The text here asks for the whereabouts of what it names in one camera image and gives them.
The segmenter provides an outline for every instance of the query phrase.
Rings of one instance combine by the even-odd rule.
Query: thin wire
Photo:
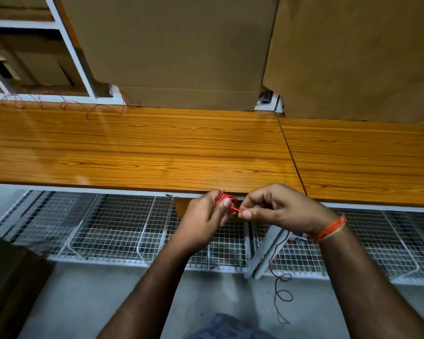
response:
[[[278,243],[278,245],[276,245],[276,247],[275,247],[275,251],[273,252],[273,255],[272,255],[272,257],[270,258],[270,262],[269,262],[269,269],[270,269],[270,272],[272,273],[272,275],[274,275],[275,276],[275,295],[274,295],[274,297],[273,297],[273,305],[275,306],[275,309],[276,309],[276,314],[277,314],[277,317],[278,317],[278,322],[280,323],[280,324],[282,324],[282,325],[289,325],[290,324],[290,321],[289,320],[287,320],[284,316],[283,316],[283,314],[281,314],[281,312],[279,311],[279,309],[278,309],[278,306],[277,306],[277,304],[276,304],[276,299],[277,299],[277,297],[279,297],[279,299],[281,300],[281,301],[284,301],[284,302],[292,302],[292,300],[294,299],[294,296],[292,295],[292,293],[290,292],[290,291],[288,291],[287,289],[281,289],[281,290],[278,290],[278,281],[281,281],[281,282],[289,282],[291,279],[292,279],[292,275],[290,274],[290,273],[283,273],[282,275],[280,275],[280,276],[278,276],[278,275],[276,275],[274,272],[273,272],[273,270],[272,270],[272,266],[271,266],[271,263],[272,263],[272,261],[273,261],[273,258],[275,257],[275,254],[276,254],[276,252],[277,252],[277,250],[278,250],[278,246],[280,246],[280,245],[283,245],[287,240],[289,239],[289,232],[288,232],[288,234],[286,235],[286,238],[285,239],[283,239],[283,241],[281,241],[280,243]],[[290,295],[290,298],[289,299],[286,299],[286,298],[283,298],[281,295],[280,295],[280,293],[281,292],[286,292],[286,293],[288,293],[288,295]]]
[[[225,191],[223,190],[220,193],[220,195],[218,196],[218,199],[216,200],[215,205],[218,205],[221,201],[223,201],[226,198],[230,199],[232,202],[237,202],[236,197],[229,195],[229,194],[226,194]],[[229,210],[228,210],[228,216],[231,216],[231,214],[234,213],[234,210],[238,211],[238,212],[243,212],[243,210],[240,210],[240,209],[237,209],[237,208],[234,208],[233,206],[231,206],[231,207],[229,207]]]

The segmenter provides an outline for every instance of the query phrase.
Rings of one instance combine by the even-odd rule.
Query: metal shelf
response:
[[[176,230],[173,198],[92,193],[37,193],[21,215],[0,221],[4,239],[54,261],[149,266]],[[247,224],[231,222],[186,269],[244,273]]]
[[[424,214],[383,210],[334,209],[344,213],[369,255],[396,284],[424,285]],[[259,247],[268,226],[253,224]],[[288,239],[271,262],[274,273],[297,278],[328,279],[319,245],[308,239]]]

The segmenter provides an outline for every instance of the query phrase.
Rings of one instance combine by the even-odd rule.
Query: coiled red wire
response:
[[[223,190],[221,194],[218,196],[218,199],[216,200],[215,205],[218,205],[221,201],[223,201],[226,198],[230,199],[232,202],[234,202],[234,204],[236,204],[237,202],[236,197],[226,194],[225,191]],[[231,216],[231,214],[234,213],[234,211],[243,212],[243,210],[240,210],[231,206],[229,207],[229,210],[228,210],[228,216]]]

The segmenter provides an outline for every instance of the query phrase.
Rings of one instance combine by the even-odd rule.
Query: wooden table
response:
[[[0,109],[0,183],[230,193],[303,192],[269,112]]]
[[[307,195],[424,206],[424,124],[279,118]]]

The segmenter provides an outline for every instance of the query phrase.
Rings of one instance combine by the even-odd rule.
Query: concrete floor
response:
[[[133,289],[145,269],[58,263],[19,339],[94,338]],[[273,307],[274,279],[244,280],[227,273],[186,272],[162,338],[186,338],[214,314],[231,314],[278,338],[348,338],[329,282],[296,279],[283,285],[294,295],[279,303],[291,322],[280,325]],[[424,287],[400,287],[424,317]]]

